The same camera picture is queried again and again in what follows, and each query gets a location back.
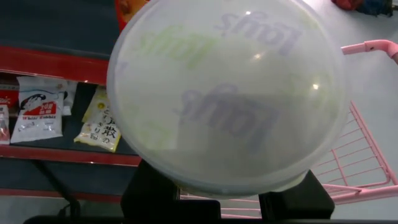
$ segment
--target yellow snack bag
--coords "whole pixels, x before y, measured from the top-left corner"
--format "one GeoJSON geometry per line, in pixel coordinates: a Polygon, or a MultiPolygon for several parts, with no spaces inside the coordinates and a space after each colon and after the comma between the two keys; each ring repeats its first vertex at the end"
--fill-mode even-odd
{"type": "Polygon", "coordinates": [[[99,146],[115,152],[121,134],[109,109],[106,92],[97,89],[85,114],[85,123],[80,134],[74,139],[91,146],[99,146]]]}
{"type": "Polygon", "coordinates": [[[91,110],[92,108],[97,107],[97,100],[106,100],[108,99],[106,95],[106,88],[105,86],[97,86],[97,89],[95,90],[93,99],[91,100],[90,104],[88,105],[88,108],[86,110],[85,115],[83,116],[83,119],[81,120],[82,122],[87,122],[88,118],[90,117],[91,110]]]}

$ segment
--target blue object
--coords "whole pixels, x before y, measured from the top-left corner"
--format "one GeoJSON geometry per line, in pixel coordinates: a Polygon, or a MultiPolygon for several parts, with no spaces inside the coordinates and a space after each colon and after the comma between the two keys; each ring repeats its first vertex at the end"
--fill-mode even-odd
{"type": "Polygon", "coordinates": [[[364,0],[356,10],[367,15],[384,14],[391,17],[393,15],[392,0],[364,0]]]}

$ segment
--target wire basket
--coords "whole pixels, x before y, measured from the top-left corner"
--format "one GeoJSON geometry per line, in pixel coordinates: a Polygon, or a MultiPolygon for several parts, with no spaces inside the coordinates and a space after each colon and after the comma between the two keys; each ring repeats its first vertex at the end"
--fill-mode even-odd
{"type": "MultiPolygon", "coordinates": [[[[342,135],[312,169],[337,205],[398,196],[398,180],[351,102],[342,135]]],[[[185,199],[206,199],[190,194],[185,199]]],[[[258,196],[220,200],[223,218],[260,218],[258,196]]]]}

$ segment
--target clear plastic lid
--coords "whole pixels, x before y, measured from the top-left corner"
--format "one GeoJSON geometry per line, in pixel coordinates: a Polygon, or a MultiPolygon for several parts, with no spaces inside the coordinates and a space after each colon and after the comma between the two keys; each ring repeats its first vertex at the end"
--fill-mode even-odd
{"type": "Polygon", "coordinates": [[[108,96],[123,137],[183,188],[291,187],[345,123],[339,47],[294,0],[152,0],[123,30],[108,96]]]}

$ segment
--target black plastic base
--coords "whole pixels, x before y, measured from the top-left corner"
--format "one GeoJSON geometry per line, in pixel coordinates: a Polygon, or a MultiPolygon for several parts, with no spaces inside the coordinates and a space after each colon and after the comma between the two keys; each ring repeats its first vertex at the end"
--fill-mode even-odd
{"type": "Polygon", "coordinates": [[[329,220],[335,205],[312,172],[298,186],[284,192],[259,195],[262,220],[221,219],[216,200],[179,200],[178,187],[142,161],[122,200],[123,218],[34,217],[26,223],[261,223],[283,220],[329,220]]]}

